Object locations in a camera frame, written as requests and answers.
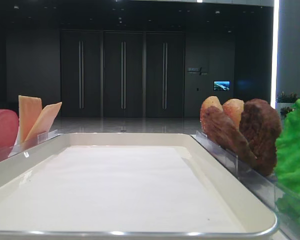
tall door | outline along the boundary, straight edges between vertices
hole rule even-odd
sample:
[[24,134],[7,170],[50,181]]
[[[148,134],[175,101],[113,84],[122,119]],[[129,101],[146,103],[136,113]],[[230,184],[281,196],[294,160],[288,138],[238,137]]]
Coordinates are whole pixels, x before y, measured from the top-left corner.
[[142,54],[141,33],[105,33],[105,117],[142,117]]
[[94,31],[61,34],[64,117],[100,117],[100,37]]
[[147,34],[147,117],[183,116],[184,49],[185,39],[181,33]]

wall sign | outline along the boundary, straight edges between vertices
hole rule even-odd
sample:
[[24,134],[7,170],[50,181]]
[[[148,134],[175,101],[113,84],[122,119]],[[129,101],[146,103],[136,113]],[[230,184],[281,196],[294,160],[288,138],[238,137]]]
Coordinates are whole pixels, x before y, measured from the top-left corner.
[[199,74],[199,76],[207,76],[206,71],[202,71],[202,67],[188,67],[188,74]]

food sample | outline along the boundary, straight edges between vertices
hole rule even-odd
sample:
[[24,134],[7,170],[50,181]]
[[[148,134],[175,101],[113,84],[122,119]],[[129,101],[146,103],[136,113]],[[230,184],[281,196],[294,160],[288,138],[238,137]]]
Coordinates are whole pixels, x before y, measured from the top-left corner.
[[19,96],[20,143],[23,143],[35,125],[42,111],[42,101],[38,97]]
[[233,151],[241,161],[246,162],[252,168],[257,165],[256,156],[230,117],[215,106],[206,109],[202,117],[203,131],[211,141],[224,149]]
[[[279,183],[300,195],[300,99],[293,108],[294,111],[287,114],[284,129],[275,142],[278,159],[275,173]],[[300,221],[300,208],[293,199],[283,197],[278,207],[289,216],[297,216]]]
[[19,119],[14,111],[0,110],[0,149],[15,144],[19,128]]
[[222,105],[224,113],[234,122],[237,129],[239,129],[241,113],[244,111],[244,104],[244,101],[233,98]]
[[247,101],[241,114],[239,129],[257,157],[254,169],[264,176],[272,174],[277,164],[275,142],[282,131],[277,111],[265,100]]
[[61,105],[62,102],[45,106],[45,108],[41,111],[39,117],[37,118],[35,124],[33,125],[32,129],[30,130],[29,134],[27,135],[25,141],[33,139],[39,134],[49,132],[56,116],[58,115]]
[[200,109],[200,123],[202,128],[204,128],[205,124],[205,122],[203,121],[204,113],[211,106],[215,106],[216,108],[223,111],[222,105],[216,96],[209,96],[206,100],[204,100]]

door handle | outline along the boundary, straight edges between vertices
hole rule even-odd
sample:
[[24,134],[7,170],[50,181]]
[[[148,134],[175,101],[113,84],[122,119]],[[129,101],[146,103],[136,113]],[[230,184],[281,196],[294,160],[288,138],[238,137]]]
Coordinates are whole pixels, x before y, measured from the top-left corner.
[[165,86],[164,86],[164,109],[167,109],[168,98],[168,43],[165,43]]
[[81,107],[85,108],[85,43],[81,41]]
[[123,52],[124,52],[124,78],[123,78],[123,109],[126,109],[126,90],[127,90],[127,65],[126,65],[126,42],[123,42]]
[[165,63],[166,63],[166,43],[163,43],[163,54],[162,54],[162,109],[165,109]]
[[121,42],[121,109],[124,109],[124,42]]
[[79,108],[82,109],[82,54],[81,54],[81,40],[79,41]]

clear acrylic holder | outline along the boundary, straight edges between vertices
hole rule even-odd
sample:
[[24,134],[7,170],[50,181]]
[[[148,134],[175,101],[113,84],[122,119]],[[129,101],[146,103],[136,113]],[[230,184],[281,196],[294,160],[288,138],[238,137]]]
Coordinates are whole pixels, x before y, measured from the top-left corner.
[[0,148],[0,162],[6,160],[9,157],[12,157],[16,154],[22,153],[32,147],[35,147],[47,140],[50,140],[56,136],[58,136],[58,130],[54,130],[51,132],[45,132],[39,134],[37,137],[34,137],[28,141],[25,141],[21,144],[17,144],[11,147],[3,147]]
[[300,196],[278,183],[275,175],[264,177],[233,152],[221,148],[197,131],[195,139],[247,189],[249,189],[279,218],[280,230],[291,240],[300,240]]

